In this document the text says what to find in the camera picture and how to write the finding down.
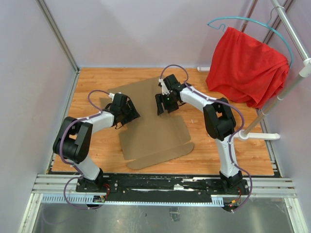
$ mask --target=light purple wall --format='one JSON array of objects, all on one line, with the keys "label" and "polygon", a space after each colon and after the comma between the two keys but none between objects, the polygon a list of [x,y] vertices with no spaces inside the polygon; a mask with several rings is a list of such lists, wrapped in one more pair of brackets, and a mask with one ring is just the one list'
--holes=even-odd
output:
[{"label": "light purple wall", "polygon": [[[295,1],[288,15],[304,42],[311,52],[311,1]],[[290,42],[294,51],[294,63],[288,82],[293,80],[303,67],[294,44],[282,25],[279,32]],[[285,45],[276,36],[270,46],[283,52],[288,57]],[[285,177],[292,178],[298,195],[304,217],[311,229],[311,79],[300,83],[267,117],[271,132],[280,133],[281,139],[274,142],[278,161]]]},{"label": "light purple wall", "polygon": [[[244,16],[250,2],[46,0],[81,67],[210,65],[223,32],[206,23],[215,17]],[[238,28],[241,23],[227,21]]]},{"label": "light purple wall", "polygon": [[73,69],[34,0],[0,1],[0,232],[17,232],[64,112]]}]

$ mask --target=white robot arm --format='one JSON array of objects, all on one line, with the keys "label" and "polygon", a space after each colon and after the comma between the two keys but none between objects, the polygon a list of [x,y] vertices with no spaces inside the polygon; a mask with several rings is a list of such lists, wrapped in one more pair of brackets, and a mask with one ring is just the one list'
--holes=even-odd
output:
[{"label": "white robot arm", "polygon": [[[67,127],[77,121],[65,136],[62,147],[63,157],[66,162],[73,164],[74,168],[83,174],[84,180],[98,187],[103,185],[103,171],[94,164],[88,155],[92,134],[116,126],[118,123],[124,125],[140,117],[127,95],[110,93],[109,96],[112,98],[112,103],[108,104],[97,116],[81,121],[77,121],[78,119],[73,117],[65,118],[53,145],[53,152],[60,154],[60,142]],[[76,135],[76,138],[73,139],[70,135]]]},{"label": "white robot arm", "polygon": [[[195,94],[194,91],[198,92],[196,89],[190,85],[190,90],[184,83],[178,82],[173,74],[165,79],[159,79],[159,86],[162,87],[162,93],[155,96],[158,115],[164,112],[163,108],[170,113],[179,108],[180,105],[178,104],[183,103],[189,103],[204,113],[207,133],[215,139],[218,148],[221,162],[220,177],[223,186],[227,191],[236,189],[237,185],[242,181],[242,173],[234,165],[234,163],[237,164],[237,160],[233,142],[231,142],[233,148],[231,155],[234,163],[231,161],[229,154],[229,137],[234,133],[234,127],[236,126],[230,107],[210,101],[216,99],[203,93],[200,93],[200,95]],[[228,103],[225,98],[221,98],[219,101]]]}]

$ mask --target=wooden platform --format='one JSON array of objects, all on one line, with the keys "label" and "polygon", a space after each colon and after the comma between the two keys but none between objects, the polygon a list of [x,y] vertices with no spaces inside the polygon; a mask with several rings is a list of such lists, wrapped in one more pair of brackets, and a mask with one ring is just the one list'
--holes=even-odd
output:
[{"label": "wooden platform", "polygon": [[[71,103],[69,116],[84,117],[98,111],[87,101],[87,95],[93,89],[108,90],[110,88],[138,82],[160,75],[160,68],[83,68]],[[209,92],[205,83],[206,73],[199,73],[196,69],[187,69],[190,75],[189,83],[196,89],[209,96],[220,98],[222,95]],[[174,73],[179,81],[186,75],[178,68],[169,68],[165,75]],[[92,101],[99,105],[99,98],[107,98],[103,93],[93,93]],[[248,108],[245,104],[236,104],[245,117],[245,125],[255,119],[255,109]],[[240,126],[241,118],[233,111],[237,125]],[[118,134],[126,130],[114,128],[104,129],[92,136],[89,154],[95,164],[104,172],[139,172],[139,173],[175,173],[175,174],[219,174],[220,161],[214,140],[207,135],[203,114],[192,107],[184,105],[175,115],[181,115],[189,129],[191,140],[195,146],[193,151],[183,157],[164,162],[141,170],[131,170],[126,166],[120,147]],[[258,125],[253,132],[261,132]],[[269,154],[263,140],[248,140],[241,142],[235,139],[235,151],[239,166],[248,170],[252,175],[273,175]],[[65,165],[56,156],[53,171],[72,171],[74,169]]]}]

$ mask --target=wire hanger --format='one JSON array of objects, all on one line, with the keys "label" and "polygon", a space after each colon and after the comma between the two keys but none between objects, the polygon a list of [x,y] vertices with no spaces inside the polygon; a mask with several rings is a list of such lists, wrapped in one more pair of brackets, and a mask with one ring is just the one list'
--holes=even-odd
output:
[{"label": "wire hanger", "polygon": [[246,21],[250,21],[250,22],[257,23],[257,24],[259,24],[259,25],[261,25],[261,26],[263,26],[263,27],[266,27],[267,29],[273,31],[273,32],[274,32],[275,34],[277,34],[277,35],[281,38],[281,40],[285,43],[285,45],[286,45],[286,47],[287,47],[287,49],[288,49],[288,51],[289,51],[289,53],[290,53],[290,56],[291,56],[290,68],[292,67],[292,63],[293,63],[293,60],[294,60],[293,51],[292,51],[292,49],[291,49],[289,43],[287,42],[287,40],[286,40],[277,30],[275,30],[274,28],[272,28],[272,27],[270,27],[270,26],[268,25],[268,23],[270,22],[271,19],[267,22],[267,24],[265,24],[265,23],[262,23],[262,22],[260,22],[260,21],[254,20],[254,19],[252,19],[252,18],[246,18],[246,17],[240,17],[240,16],[228,16],[228,17],[218,17],[218,18],[215,18],[215,19],[213,19],[212,21],[208,22],[207,25],[210,26],[210,27],[212,27],[212,28],[215,28],[215,29],[217,29],[217,30],[223,27],[223,32],[225,32],[226,25],[225,25],[224,23],[220,24],[219,27],[215,27],[215,26],[211,25],[212,22],[215,22],[215,21],[217,21],[217,20],[222,20],[222,19],[242,19],[242,20],[246,20]]}]

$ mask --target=red towel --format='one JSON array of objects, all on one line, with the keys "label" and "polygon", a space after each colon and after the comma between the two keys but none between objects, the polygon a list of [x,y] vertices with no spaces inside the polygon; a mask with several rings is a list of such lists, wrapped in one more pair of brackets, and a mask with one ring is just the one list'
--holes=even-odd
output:
[{"label": "red towel", "polygon": [[262,108],[284,86],[287,58],[260,41],[228,27],[217,44],[206,83],[234,102]]}]

